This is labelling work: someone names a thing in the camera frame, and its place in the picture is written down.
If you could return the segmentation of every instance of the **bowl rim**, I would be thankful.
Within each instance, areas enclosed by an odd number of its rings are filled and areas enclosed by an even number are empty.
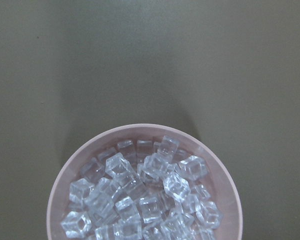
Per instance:
[[[84,143],[82,146],[80,146],[72,155],[71,157],[69,157],[69,159],[66,161],[66,163],[63,165],[63,167],[61,168],[60,172],[58,173],[51,192],[50,192],[50,196],[49,196],[49,200],[48,200],[48,205],[47,205],[47,210],[46,210],[46,231],[47,231],[47,237],[49,240],[52,239],[52,235],[51,235],[51,222],[50,222],[50,217],[51,217],[51,209],[52,209],[52,199],[55,195],[56,192],[56,188],[58,185],[58,182],[60,181],[61,176],[63,175],[64,171],[66,170],[66,168],[68,167],[68,165],[70,164],[70,162],[78,155],[78,153],[80,153],[82,150],[84,150],[87,146],[89,146],[92,142],[94,142],[96,139],[102,138],[103,136],[106,136],[108,134],[111,134],[113,132],[117,132],[117,131],[121,131],[121,130],[126,130],[126,129],[132,129],[132,128],[158,128],[158,129],[162,129],[162,130],[167,130],[167,131],[172,131],[172,132],[176,132],[177,134],[183,135],[184,137],[192,140],[193,142],[197,143],[198,145],[202,146],[215,160],[216,162],[220,165],[220,167],[222,168],[222,170],[224,171],[225,175],[227,176],[231,187],[233,189],[234,195],[235,195],[235,199],[236,199],[236,204],[238,207],[238,211],[239,211],[239,229],[238,229],[238,240],[242,239],[242,234],[243,234],[243,213],[242,213],[242,206],[241,206],[241,201],[240,201],[240,197],[239,197],[239,193],[237,190],[237,187],[235,185],[235,182],[233,181],[230,173],[228,172],[227,168],[225,167],[225,165],[221,162],[221,160],[217,157],[217,155],[214,154],[213,151],[211,151],[206,145],[204,145],[201,141],[199,141],[198,139],[196,139],[195,137],[181,131],[178,129],[175,129],[173,127],[169,127],[169,126],[165,126],[165,125],[160,125],[160,124],[152,124],[152,123],[135,123],[135,124],[128,124],[128,125],[122,125],[122,126],[118,126],[109,130],[106,130],[98,135],[96,135],[95,137],[91,138],[90,140],[88,140],[86,143]]]

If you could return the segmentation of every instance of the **plastic container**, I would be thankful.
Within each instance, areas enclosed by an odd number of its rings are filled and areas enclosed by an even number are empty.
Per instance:
[[[226,167],[219,158],[203,143],[194,137],[171,127],[156,124],[131,124],[105,131],[82,145],[65,163],[58,174],[49,198],[46,214],[48,240],[67,240],[60,222],[67,214],[70,183],[79,177],[83,164],[114,146],[120,140],[137,139],[161,140],[169,135],[180,141],[181,148],[203,157],[210,174],[202,183],[212,195],[212,200],[224,214],[221,225],[214,231],[216,240],[241,240],[243,231],[243,215],[238,191]]]

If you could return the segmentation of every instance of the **gray background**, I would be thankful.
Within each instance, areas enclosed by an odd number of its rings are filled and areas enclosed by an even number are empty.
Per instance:
[[[0,1],[0,240],[46,239],[65,161],[132,123],[219,156],[243,239],[300,240],[300,0]]]

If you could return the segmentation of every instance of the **pink bowl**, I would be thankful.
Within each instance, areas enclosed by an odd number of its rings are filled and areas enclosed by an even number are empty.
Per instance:
[[[67,214],[70,183],[78,178],[79,169],[83,164],[120,140],[161,140],[164,135],[178,139],[181,148],[206,160],[210,174],[202,180],[202,183],[224,214],[220,227],[214,231],[216,239],[241,240],[243,231],[241,203],[235,183],[226,167],[209,148],[194,137],[177,129],[156,124],[131,124],[110,129],[86,142],[68,159],[53,184],[48,202],[46,213],[48,240],[68,239],[60,222]]]

